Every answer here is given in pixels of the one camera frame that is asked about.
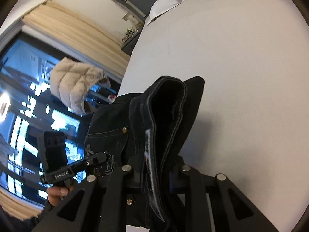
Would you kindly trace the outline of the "person's left hand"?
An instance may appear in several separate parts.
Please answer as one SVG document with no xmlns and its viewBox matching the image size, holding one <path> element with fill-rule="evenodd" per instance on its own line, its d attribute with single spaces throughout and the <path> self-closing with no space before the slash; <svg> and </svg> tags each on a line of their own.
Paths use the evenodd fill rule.
<svg viewBox="0 0 309 232">
<path fill-rule="evenodd" d="M 47 188 L 49 203 L 52 206 L 56 207 L 60 203 L 60 201 L 63 198 L 65 198 L 73 189 L 74 186 L 71 186 L 70 188 L 58 187 L 58 186 L 52 186 Z"/>
</svg>

